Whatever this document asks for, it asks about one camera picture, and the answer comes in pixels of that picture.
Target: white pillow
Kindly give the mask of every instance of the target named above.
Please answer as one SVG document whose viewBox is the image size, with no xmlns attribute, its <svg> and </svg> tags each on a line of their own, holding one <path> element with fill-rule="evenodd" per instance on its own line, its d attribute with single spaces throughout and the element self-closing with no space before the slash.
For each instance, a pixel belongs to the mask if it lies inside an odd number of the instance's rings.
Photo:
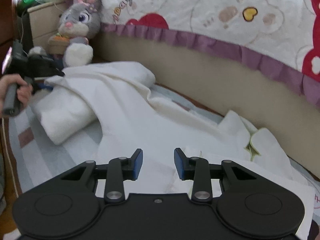
<svg viewBox="0 0 320 240">
<path fill-rule="evenodd" d="M 81 97 L 60 86 L 36 93 L 30 107 L 56 145 L 97 119 Z"/>
</svg>

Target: wooden cabinet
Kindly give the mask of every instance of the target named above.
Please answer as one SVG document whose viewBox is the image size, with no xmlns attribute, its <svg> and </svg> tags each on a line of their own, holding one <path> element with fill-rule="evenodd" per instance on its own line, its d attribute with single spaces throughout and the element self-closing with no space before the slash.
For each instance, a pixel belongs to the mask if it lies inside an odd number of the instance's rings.
<svg viewBox="0 0 320 240">
<path fill-rule="evenodd" d="M 12 0 L 0 0 L 0 62 L 2 61 L 13 41 L 13 10 Z"/>
</svg>

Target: white blanket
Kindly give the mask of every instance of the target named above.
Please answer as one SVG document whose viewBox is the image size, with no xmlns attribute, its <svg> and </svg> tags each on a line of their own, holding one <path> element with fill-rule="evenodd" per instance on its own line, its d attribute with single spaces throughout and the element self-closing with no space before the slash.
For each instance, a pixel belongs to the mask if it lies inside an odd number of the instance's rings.
<svg viewBox="0 0 320 240">
<path fill-rule="evenodd" d="M 143 149 L 144 160 L 139 178 L 124 183 L 126 195 L 130 192 L 188 192 L 190 182 L 177 179 L 173 160 L 176 147 L 188 145 L 203 153 L 213 153 L 219 156 L 218 162 L 233 159 L 252 165 L 249 162 L 251 156 L 244 147 L 255 127 L 234 112 L 230 112 L 229 117 L 217 126 L 171 101 L 151 97 L 148 86 L 155 81 L 155 77 L 139 63 L 114 62 L 67 68 L 65 74 L 64 78 L 55 76 L 47 81 L 76 93 L 96 114 L 103 132 L 94 157 L 97 164 L 108 163 L 120 156 L 130 157 L 136 148 Z M 313 204 L 310 205 L 310 202 L 313 201 L 314 191 L 300 184 L 305 184 L 305 181 L 292 171 L 277 141 L 270 134 L 267 138 L 277 155 L 271 156 L 271 152 L 266 151 L 265 141 L 258 137 L 255 141 L 261 146 L 264 161 L 260 165 L 265 171 L 258 165 L 255 166 L 256 170 L 282 186 L 294 184 L 290 190 L 302 199 L 306 209 L 298 236 L 307 239 L 313 213 Z"/>
</svg>

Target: metal pivot screw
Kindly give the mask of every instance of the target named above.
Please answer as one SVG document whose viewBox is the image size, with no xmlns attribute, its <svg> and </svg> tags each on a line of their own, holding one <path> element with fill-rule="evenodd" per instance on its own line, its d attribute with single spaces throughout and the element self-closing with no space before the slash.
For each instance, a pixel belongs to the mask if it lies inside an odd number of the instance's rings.
<svg viewBox="0 0 320 240">
<path fill-rule="evenodd" d="M 115 199 L 119 199 L 122 197 L 122 193 L 119 192 L 119 191 L 110 191 L 107 193 L 107 198 L 108 199 L 112 199 L 112 200 L 115 200 Z"/>
<path fill-rule="evenodd" d="M 197 191 L 195 193 L 195 197 L 197 199 L 207 199 L 210 197 L 210 193 L 209 192 L 206 192 L 206 191 Z"/>
</svg>

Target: circular pad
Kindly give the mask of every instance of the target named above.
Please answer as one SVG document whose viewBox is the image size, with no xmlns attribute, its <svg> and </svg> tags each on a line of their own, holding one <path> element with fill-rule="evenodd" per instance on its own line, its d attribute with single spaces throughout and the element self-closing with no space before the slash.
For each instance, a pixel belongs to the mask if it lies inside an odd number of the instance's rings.
<svg viewBox="0 0 320 240">
<path fill-rule="evenodd" d="M 295 233 L 304 217 L 304 205 L 292 192 L 245 192 L 230 188 L 217 203 L 220 217 L 245 236 L 281 238 Z"/>
<path fill-rule="evenodd" d="M 36 238 L 70 236 L 89 225 L 100 205 L 93 193 L 25 193 L 12 215 L 22 234 Z"/>
<path fill-rule="evenodd" d="M 257 193 L 248 196 L 245 199 L 245 205 L 250 211 L 260 215 L 275 214 L 282 207 L 280 199 L 265 193 Z"/>
<path fill-rule="evenodd" d="M 46 216 L 57 216 L 67 212 L 72 206 L 72 199 L 62 194 L 51 194 L 39 198 L 36 210 Z"/>
</svg>

